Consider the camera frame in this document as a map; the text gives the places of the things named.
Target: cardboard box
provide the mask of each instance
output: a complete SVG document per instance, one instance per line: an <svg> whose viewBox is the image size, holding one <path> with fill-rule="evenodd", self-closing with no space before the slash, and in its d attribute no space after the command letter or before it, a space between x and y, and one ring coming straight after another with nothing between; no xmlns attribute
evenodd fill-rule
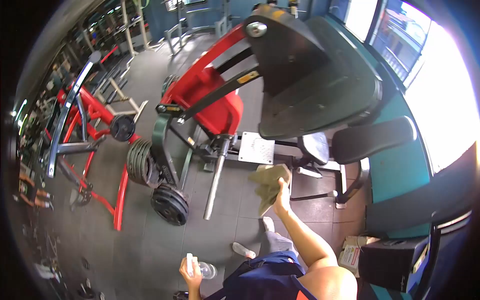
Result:
<svg viewBox="0 0 480 300"><path fill-rule="evenodd" d="M373 243L380 240L379 238L374 237L356 237L356 236L347 236L345 237L345 242L343 242L342 249L338 257L338 265L346 268L355 275L356 278L359 278L359 257L360 257L360 247L367 244Z"/></svg>

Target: gray floor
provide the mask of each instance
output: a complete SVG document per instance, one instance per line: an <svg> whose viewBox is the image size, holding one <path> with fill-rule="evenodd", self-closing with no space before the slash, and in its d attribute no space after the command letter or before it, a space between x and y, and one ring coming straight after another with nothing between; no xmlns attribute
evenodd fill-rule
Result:
<svg viewBox="0 0 480 300"><path fill-rule="evenodd" d="M183 74L214 42L212 35L198 36L175 57L169 56L165 45L159 52L145 51L134 58L127 74L129 81L124 88L126 95L137 103L148 100L136 133L149 139L156 113L155 106L161 98L161 86L169 74ZM245 45L239 43L224 53L214 65L237 53ZM232 76L252 64L254 58L239 64L225 73ZM261 79L242 87L239 95L244 102L240 131L256 132L260 119ZM195 124L191 121L181 129L192 134ZM187 149L175 136L169 138L169 148L175 164L182 165ZM119 181L129 145L108 138L95 154L88 179L94 191L115 204ZM69 156L75 169L82 172L86 155ZM188 171L184 192L188 195L190 215L182 227L171 226L161 219L150 206L151 189L129 182L123 212L122 231L113 229L113 217L98 202L70 211L69 200L74 196L65 178L58 174L47 180L46 190L55 194L55 211L42 212L44 224L60 236L59 259L63 275L72 283L85 277L94 289L102 291L107 300L112 299L171 299L174 291L186 289L178 273L182 257L191 252L199 260L214 264L218 276L204 280L201 292L207 296L221 287L225 272L229 272L241 257L231 251L234 241L240 242L258 253L263 231L258 220L259 198L254 194L252 182L247 180L256 166L228 161L222 172L220 187L215 200L211 220L203 220L203 212L211 184L212 174L202 171L194 158ZM355 178L356 170L347 166L348 182ZM334 189L335 178L325 172L316 180L296 174L292 196L328 192ZM370 187L366 186L348 203L346 210L334 209L333 198L292 203L296 214L315 232L326 239L338 254L346 235L358 234L364 223L364 210L370 201ZM279 219L275 220L277 232L288 236ZM91 268L81 266L86 258Z"/></svg>

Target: green towel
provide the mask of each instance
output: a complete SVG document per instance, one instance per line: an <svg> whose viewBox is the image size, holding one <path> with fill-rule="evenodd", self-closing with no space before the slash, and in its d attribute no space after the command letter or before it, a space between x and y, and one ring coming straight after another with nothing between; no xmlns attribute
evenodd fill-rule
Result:
<svg viewBox="0 0 480 300"><path fill-rule="evenodd" d="M281 165L260 165L257 171L250 174L248 179L259 184L255 194L262 199L258 207L258 215L263 216L275 203L276 196L280 192L278 179L283 177L287 184L290 184L292 173L285 164Z"/></svg>

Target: warning label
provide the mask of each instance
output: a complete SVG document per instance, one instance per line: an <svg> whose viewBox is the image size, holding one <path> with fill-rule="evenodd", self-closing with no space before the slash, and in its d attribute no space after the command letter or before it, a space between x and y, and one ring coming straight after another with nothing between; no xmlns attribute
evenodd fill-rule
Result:
<svg viewBox="0 0 480 300"><path fill-rule="evenodd" d="M345 250L343 251L343 256L340 259L340 263L345 266L349 266L356 269L359 265L359 255L360 255L359 247L348 245L347 247L345 247Z"/></svg>

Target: person's right hand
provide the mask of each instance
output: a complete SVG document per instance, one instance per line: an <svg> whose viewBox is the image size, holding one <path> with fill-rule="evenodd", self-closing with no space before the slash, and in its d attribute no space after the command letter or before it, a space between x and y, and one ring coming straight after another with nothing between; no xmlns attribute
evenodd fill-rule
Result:
<svg viewBox="0 0 480 300"><path fill-rule="evenodd" d="M280 192L276 196L275 203L273 204L273 211L277 215L290 210L290 190L288 189L288 183L280 177L278 184L280 185Z"/></svg>
<svg viewBox="0 0 480 300"><path fill-rule="evenodd" d="M180 274L185 279L188 289L197 290L200 288L200 283L202 282L202 272L200 271L200 266L198 265L198 258L196 256L192 257L192 267L193 267L193 277L190 277L187 272L187 258L184 257L180 264Z"/></svg>

